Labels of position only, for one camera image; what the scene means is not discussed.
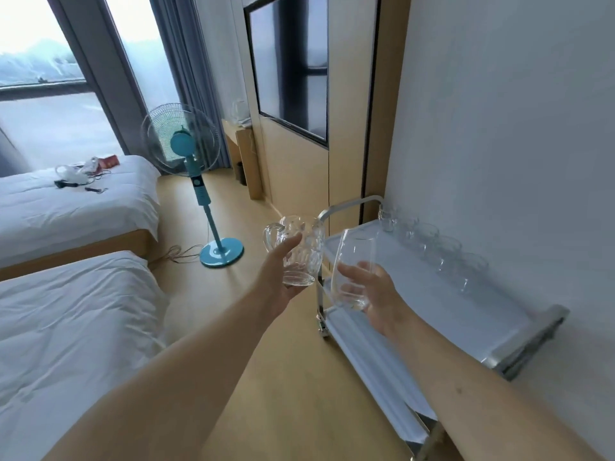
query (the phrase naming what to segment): white bedsheet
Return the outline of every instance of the white bedsheet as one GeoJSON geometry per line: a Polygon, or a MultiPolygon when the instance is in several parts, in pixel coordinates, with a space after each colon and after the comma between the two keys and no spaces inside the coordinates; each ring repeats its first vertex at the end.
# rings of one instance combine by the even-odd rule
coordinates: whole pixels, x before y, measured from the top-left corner
{"type": "Polygon", "coordinates": [[[137,229],[156,238],[158,170],[136,155],[119,161],[90,185],[101,194],[58,189],[52,168],[0,178],[0,268],[137,229]]]}
{"type": "Polygon", "coordinates": [[[1,282],[0,460],[40,460],[155,356],[167,305],[128,251],[1,282]]]}

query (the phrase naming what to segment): hand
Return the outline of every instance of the hand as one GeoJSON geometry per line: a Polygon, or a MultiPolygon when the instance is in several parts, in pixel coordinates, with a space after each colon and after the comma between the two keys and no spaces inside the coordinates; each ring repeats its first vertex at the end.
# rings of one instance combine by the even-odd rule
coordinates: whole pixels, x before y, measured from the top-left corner
{"type": "Polygon", "coordinates": [[[299,245],[301,238],[301,233],[287,238],[267,254],[252,287],[252,293],[263,302],[269,321],[273,321],[284,312],[288,302],[305,289],[305,286],[287,286],[282,283],[284,257],[299,245]]]}
{"type": "Polygon", "coordinates": [[[389,274],[378,264],[374,273],[365,270],[368,263],[359,262],[357,267],[341,263],[338,270],[357,285],[365,286],[370,300],[364,309],[373,328],[390,336],[396,326],[406,321],[412,311],[399,295],[389,274]]]}

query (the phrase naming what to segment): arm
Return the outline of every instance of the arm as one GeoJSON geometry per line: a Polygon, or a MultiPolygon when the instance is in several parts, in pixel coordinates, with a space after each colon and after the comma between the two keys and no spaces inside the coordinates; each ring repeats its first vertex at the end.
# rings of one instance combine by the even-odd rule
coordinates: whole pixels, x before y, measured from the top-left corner
{"type": "Polygon", "coordinates": [[[602,460],[550,411],[435,331],[397,293],[388,274],[340,265],[365,286],[372,325],[395,346],[467,461],[602,460]]]}
{"type": "Polygon", "coordinates": [[[276,247],[242,299],[101,398],[44,460],[196,460],[265,330],[302,290],[282,285],[300,240],[276,247]]]}

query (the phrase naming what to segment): mug handle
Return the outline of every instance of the mug handle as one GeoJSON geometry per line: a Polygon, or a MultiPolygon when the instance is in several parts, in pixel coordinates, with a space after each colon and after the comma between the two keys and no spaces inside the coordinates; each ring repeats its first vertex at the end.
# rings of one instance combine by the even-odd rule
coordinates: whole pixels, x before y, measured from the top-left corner
{"type": "Polygon", "coordinates": [[[272,223],[271,225],[267,225],[263,231],[263,242],[265,243],[265,248],[267,252],[271,252],[275,245],[271,242],[271,232],[275,231],[275,236],[277,238],[277,233],[284,230],[285,226],[280,223],[272,223]]]}

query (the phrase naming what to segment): forearm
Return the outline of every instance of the forearm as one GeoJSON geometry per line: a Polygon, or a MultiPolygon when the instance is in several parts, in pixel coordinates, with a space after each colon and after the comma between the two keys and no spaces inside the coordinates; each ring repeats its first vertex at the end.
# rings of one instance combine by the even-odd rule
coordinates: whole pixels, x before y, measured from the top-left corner
{"type": "Polygon", "coordinates": [[[47,460],[193,460],[270,323],[250,292],[96,403],[47,460]]]}
{"type": "Polygon", "coordinates": [[[386,334],[467,461],[602,459],[550,411],[528,401],[411,309],[386,334]]]}

